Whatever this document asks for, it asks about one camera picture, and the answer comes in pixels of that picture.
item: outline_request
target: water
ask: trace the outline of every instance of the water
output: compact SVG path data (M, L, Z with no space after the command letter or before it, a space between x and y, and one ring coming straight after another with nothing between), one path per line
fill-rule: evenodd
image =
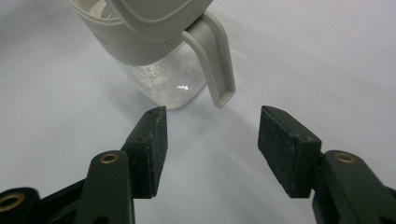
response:
M140 92L168 109L186 105L205 85L198 58L186 43L156 63L146 66L120 63L120 68Z

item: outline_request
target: pitcher lid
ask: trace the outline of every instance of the pitcher lid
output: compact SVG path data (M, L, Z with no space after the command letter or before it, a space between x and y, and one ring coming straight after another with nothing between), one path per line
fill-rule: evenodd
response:
M212 3L212 0L106 1L130 29L154 42L179 35Z

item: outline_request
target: pitcher handle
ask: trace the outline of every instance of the pitcher handle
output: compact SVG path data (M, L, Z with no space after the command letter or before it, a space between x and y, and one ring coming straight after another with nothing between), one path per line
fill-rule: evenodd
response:
M180 37L198 56L213 104L223 107L235 93L228 38L221 23L205 12Z

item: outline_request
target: brass screw hole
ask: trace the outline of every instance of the brass screw hole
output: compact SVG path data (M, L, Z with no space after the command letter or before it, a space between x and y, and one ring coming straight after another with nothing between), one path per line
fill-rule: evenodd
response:
M356 159L354 157L352 157L349 154L346 154L344 152L338 152L334 155L334 157L341 161L341 162L345 162L345 163L355 163Z
M115 153L109 153L109 154L106 154L105 156L103 156L100 159L100 162L103 164L109 164L109 163L114 162L118 159L119 159L119 155L117 155Z
M0 213L9 211L20 205L24 200L22 193L10 193L0 199Z

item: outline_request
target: white surface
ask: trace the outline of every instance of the white surface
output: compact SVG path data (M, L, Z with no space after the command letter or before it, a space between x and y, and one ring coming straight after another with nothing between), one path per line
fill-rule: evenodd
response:
M143 223L315 223L257 149L262 105L359 155L396 188L396 3L236 1L210 7L227 30L237 92L222 109L206 89L168 112L157 198ZM42 197L84 178L155 107L128 83L67 0L0 7L0 191Z

